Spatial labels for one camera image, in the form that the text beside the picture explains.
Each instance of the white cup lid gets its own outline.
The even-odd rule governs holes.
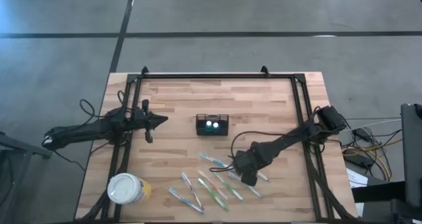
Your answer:
[[[121,173],[110,179],[107,187],[107,193],[110,200],[116,204],[128,204],[138,195],[138,186],[136,180],[128,173]]]

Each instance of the black container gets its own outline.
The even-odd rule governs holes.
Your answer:
[[[227,136],[229,115],[196,115],[196,134],[198,136]]]

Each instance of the wooden table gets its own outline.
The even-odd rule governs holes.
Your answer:
[[[328,105],[322,73],[305,74],[312,106]],[[116,95],[118,90],[124,90],[126,77],[126,73],[110,74],[102,114],[121,105]],[[227,174],[223,174],[222,177],[242,195],[243,202],[229,193],[208,171],[213,164],[199,156],[204,152],[229,163],[227,155],[231,140],[236,134],[246,130],[288,132],[295,128],[298,125],[297,115],[289,80],[273,78],[142,80],[140,101],[142,99],[149,99],[151,111],[168,116],[169,120],[153,131],[153,144],[146,143],[143,130],[134,133],[128,173],[148,181],[152,185],[152,195],[145,203],[123,206],[121,221],[281,222],[314,219],[301,144],[295,144],[284,150],[270,166],[261,170],[270,179],[270,182],[258,180],[256,189],[264,196],[262,199],[241,183],[228,178]],[[198,137],[195,131],[195,115],[198,113],[229,114],[229,136]],[[236,141],[235,149],[246,150],[252,141],[269,141],[275,138],[247,134]],[[102,140],[94,142],[92,149],[103,143]],[[76,217],[83,216],[104,191],[112,149],[112,146],[106,146],[91,155]],[[348,212],[356,215],[339,145],[327,142],[322,156],[329,187]],[[197,169],[204,171],[225,191],[229,197],[227,202],[229,211],[224,211],[198,184]],[[204,215],[198,214],[169,193],[168,189],[173,187],[186,199],[195,203],[181,179],[181,172],[187,174],[196,188],[205,207]],[[322,198],[320,203],[324,210]]]

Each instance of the wire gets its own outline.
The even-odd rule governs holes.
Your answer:
[[[9,157],[9,155],[8,156],[6,156],[6,159],[8,160],[8,162],[9,162],[9,176],[10,176],[10,179],[11,179],[11,186],[9,187],[9,189],[7,190],[7,192],[6,192],[6,195],[5,195],[5,197],[1,200],[1,202],[0,202],[0,207],[5,203],[5,201],[6,201],[6,199],[7,199],[7,197],[9,197],[9,193],[11,192],[11,190],[12,190],[12,187],[13,187],[13,183],[15,182],[14,181],[14,179],[13,179],[13,170],[12,170],[12,161],[11,161],[11,158]]]
[[[355,183],[355,184],[361,184],[361,185],[368,186],[368,184],[364,184],[364,183],[360,183],[360,182],[355,182],[355,181],[351,181],[351,180],[349,180],[349,182],[352,182],[352,183]]]
[[[49,139],[51,139],[51,137],[52,136],[55,136],[55,135],[57,135],[57,134],[60,134],[60,133],[62,133],[62,132],[68,132],[68,131],[72,131],[72,130],[76,130],[76,129],[79,129],[79,128],[81,128],[82,126],[84,126],[84,125],[86,125],[86,124],[88,124],[91,120],[92,120],[92,118],[99,118],[99,119],[102,119],[102,118],[106,118],[106,117],[111,117],[111,116],[114,116],[114,115],[116,115],[116,114],[118,114],[118,112],[120,112],[121,110],[122,110],[122,108],[125,108],[125,110],[126,109],[130,109],[130,110],[133,110],[133,109],[131,109],[131,108],[128,108],[126,105],[123,105],[123,101],[121,100],[121,98],[120,98],[120,93],[122,93],[123,94],[123,96],[124,96],[124,93],[121,91],[121,90],[119,90],[118,92],[117,92],[117,97],[119,98],[119,101],[121,102],[121,104],[122,104],[122,106],[120,107],[120,109],[118,109],[116,112],[114,112],[114,113],[112,113],[112,114],[109,114],[109,115],[102,115],[102,116],[100,116],[100,115],[96,115],[95,114],[95,109],[94,109],[94,106],[92,106],[92,104],[89,102],[89,101],[87,101],[86,99],[81,99],[80,101],[79,101],[79,107],[87,114],[87,115],[89,115],[90,117],[85,121],[85,122],[83,122],[81,125],[79,125],[79,126],[76,126],[76,127],[74,127],[74,128],[71,128],[71,129],[68,129],[68,130],[62,130],[62,131],[57,131],[57,132],[54,132],[53,134],[50,134],[49,136],[47,136],[47,137],[45,137],[44,138],[44,140],[41,142],[41,146],[44,148],[45,147],[45,142],[47,141],[47,140],[49,140]],[[82,102],[84,102],[84,103],[86,103],[88,106],[89,106],[89,108],[91,109],[91,111],[92,112],[89,112],[89,111],[87,111],[85,108],[84,108],[84,106],[82,105]]]
[[[388,181],[390,181],[390,179],[391,179],[391,174],[390,174],[390,172],[389,172],[389,170],[387,169],[387,166],[385,165],[385,163],[381,160],[381,158],[379,158],[377,155],[375,155],[373,152],[369,152],[371,155],[373,155],[373,156],[375,156],[375,158],[377,159],[377,160],[379,160],[380,162],[381,162],[381,165],[384,167],[384,170],[386,171],[386,173],[387,173],[387,177],[388,177]]]
[[[65,159],[66,161],[68,161],[69,163],[75,163],[75,164],[77,164],[79,167],[80,167],[80,169],[82,169],[84,172],[86,172],[86,170],[80,165],[80,163],[79,162],[77,162],[77,161],[72,161],[72,160],[70,160],[70,159],[67,159],[66,157],[64,157],[63,155],[61,155],[61,154],[59,154],[57,151],[53,151],[55,154],[57,154],[59,157],[61,157],[61,158],[63,158],[63,159]]]
[[[91,111],[92,112],[89,112],[89,111],[87,111],[85,108],[84,108],[84,106],[82,105],[82,102],[85,102],[90,108],[91,108]],[[114,115],[116,115],[116,114],[118,114],[118,112],[120,112],[121,111],[121,109],[123,108],[123,106],[122,107],[120,107],[120,109],[118,109],[116,112],[114,112],[114,113],[112,113],[112,114],[109,114],[109,115],[96,115],[95,114],[95,109],[94,109],[94,106],[92,106],[92,104],[89,102],[89,101],[87,101],[86,99],[81,99],[80,101],[79,101],[79,107],[82,109],[82,111],[83,112],[85,112],[87,115],[89,115],[89,116],[91,116],[91,117],[95,117],[95,118],[99,118],[99,119],[103,119],[103,118],[107,118],[107,117],[111,117],[111,116],[114,116]]]
[[[96,152],[97,150],[99,150],[99,149],[103,148],[105,145],[107,145],[107,144],[109,144],[109,143],[110,143],[110,142],[106,142],[105,144],[102,144],[101,146],[99,146],[99,147],[97,147],[96,149],[92,150],[92,151],[90,152],[90,155],[92,155],[94,152]]]
[[[347,120],[375,120],[375,119],[401,119],[401,117],[384,117],[384,118],[346,118]]]
[[[397,144],[398,142],[401,142],[403,139],[399,139],[399,140],[396,140],[394,142],[390,142],[389,143],[389,141],[391,141],[391,139],[393,139],[393,137],[395,137],[395,135],[397,135],[400,131],[401,131],[401,129],[400,130],[397,130],[396,132],[394,132],[392,134],[392,136],[383,145],[371,146],[369,148],[361,148],[361,151],[366,151],[366,152],[367,151],[376,151],[376,150],[379,150],[379,149],[381,149],[381,148],[383,148],[385,146],[391,146],[391,145]],[[358,152],[357,154],[346,155],[346,156],[354,156],[354,155],[359,155],[361,153],[362,152]]]
[[[394,131],[394,132],[392,132],[392,133],[390,133],[390,134],[383,134],[383,135],[371,135],[372,137],[379,137],[379,136],[391,136],[391,135],[393,135],[393,134],[395,134],[395,133],[397,133],[397,132],[400,132],[400,131],[402,131],[401,129],[399,129],[399,130],[396,130],[396,131]]]
[[[358,126],[358,127],[355,127],[355,128],[349,128],[349,129],[346,129],[346,130],[342,130],[342,131],[340,131],[340,133],[352,131],[352,130],[355,130],[355,129],[358,129],[358,128],[365,128],[365,127],[368,127],[368,126],[375,126],[375,125],[381,125],[381,124],[384,124],[384,123],[398,122],[398,121],[401,121],[401,120],[402,119],[394,119],[394,120],[390,120],[390,121],[382,121],[382,122],[377,122],[377,123],[373,123],[373,124],[369,124],[369,125]]]
[[[263,134],[263,135],[269,135],[269,136],[297,136],[297,134],[284,134],[284,133],[272,133],[272,132],[260,132],[260,131],[245,131],[245,132],[241,132],[238,135],[236,135],[235,138],[231,141],[231,146],[230,146],[231,156],[229,155],[229,157],[232,158],[232,160],[235,159],[235,154],[233,153],[233,147],[234,147],[235,141],[241,135],[248,134],[248,133]],[[230,165],[228,165],[227,167],[211,167],[211,168],[209,168],[209,170],[211,172],[230,171],[230,170],[234,169],[234,167],[232,167],[232,166],[233,166],[233,162]]]
[[[209,171],[211,172],[224,172],[224,171],[231,171],[233,169],[235,169],[233,166],[233,163],[228,165],[227,167],[211,167],[209,168]]]
[[[124,93],[122,90],[119,90],[119,91],[117,92],[117,98],[119,98],[119,101],[120,101],[121,105],[123,105],[123,100],[120,98],[120,94],[122,94],[122,95],[123,95],[123,97],[124,97],[124,96],[125,96],[125,93]],[[134,109],[133,109],[133,108],[128,108],[128,107],[126,106],[126,110],[132,111],[132,110],[134,110]]]
[[[323,143],[323,144],[312,144],[312,145],[313,145],[314,150],[315,150],[315,148],[317,148],[317,146],[318,146],[318,145],[322,145],[321,153],[323,153],[323,152],[324,152],[324,150],[325,150],[325,143]]]

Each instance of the gray floor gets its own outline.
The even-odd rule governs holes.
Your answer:
[[[0,0],[0,33],[118,32],[127,0]],[[135,0],[128,32],[422,30],[419,0]],[[45,131],[81,123],[80,98],[100,108],[117,39],[0,39],[0,130],[40,146]],[[347,118],[395,117],[422,103],[422,37],[126,39],[117,72],[322,71]],[[352,121],[352,126],[375,121]],[[389,133],[400,123],[373,127]],[[347,134],[342,140],[347,142]],[[61,150],[86,164],[89,143]],[[387,156],[404,178],[402,145]],[[381,177],[379,171],[374,174]],[[83,173],[35,157],[16,222],[69,221]]]

